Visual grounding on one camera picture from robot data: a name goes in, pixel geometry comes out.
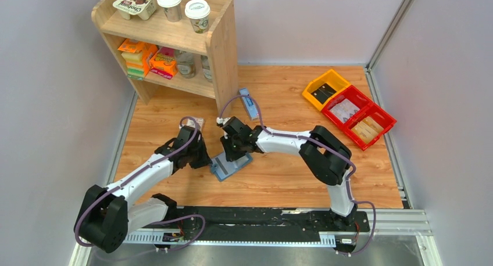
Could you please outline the blue leather card holder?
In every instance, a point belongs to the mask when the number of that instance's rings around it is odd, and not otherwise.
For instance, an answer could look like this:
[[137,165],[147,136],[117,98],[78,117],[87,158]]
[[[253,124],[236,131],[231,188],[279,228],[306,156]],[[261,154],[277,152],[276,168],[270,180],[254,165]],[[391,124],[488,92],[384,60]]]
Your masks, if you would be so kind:
[[233,176],[235,173],[239,172],[239,170],[242,170],[244,167],[250,164],[252,160],[252,156],[249,153],[246,153],[245,156],[235,161],[227,161],[226,153],[222,152],[212,158],[210,171],[218,179],[219,182],[223,182],[227,178]]

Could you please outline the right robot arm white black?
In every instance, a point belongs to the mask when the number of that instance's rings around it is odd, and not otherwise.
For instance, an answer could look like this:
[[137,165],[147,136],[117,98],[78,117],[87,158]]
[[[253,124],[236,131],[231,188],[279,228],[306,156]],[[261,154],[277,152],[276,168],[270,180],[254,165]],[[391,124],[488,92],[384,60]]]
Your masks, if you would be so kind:
[[357,209],[348,184],[351,151],[330,131],[317,125],[311,131],[279,131],[257,125],[251,128],[236,117],[216,119],[224,131],[220,138],[227,161],[236,161],[247,153],[285,153],[299,156],[311,173],[327,185],[333,212],[331,221],[339,230],[355,222]]

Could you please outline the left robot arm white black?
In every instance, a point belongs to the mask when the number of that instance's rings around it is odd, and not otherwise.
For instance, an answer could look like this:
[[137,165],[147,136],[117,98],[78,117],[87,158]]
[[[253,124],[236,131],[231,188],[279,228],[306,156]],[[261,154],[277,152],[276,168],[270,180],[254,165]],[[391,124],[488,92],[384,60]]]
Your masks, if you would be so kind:
[[128,233],[139,228],[155,222],[164,228],[174,226],[178,213],[171,198],[158,193],[144,203],[136,201],[185,166],[197,169],[211,163],[200,130],[181,127],[177,137],[158,147],[129,175],[105,187],[93,185],[86,191],[74,225],[76,242],[111,253]]

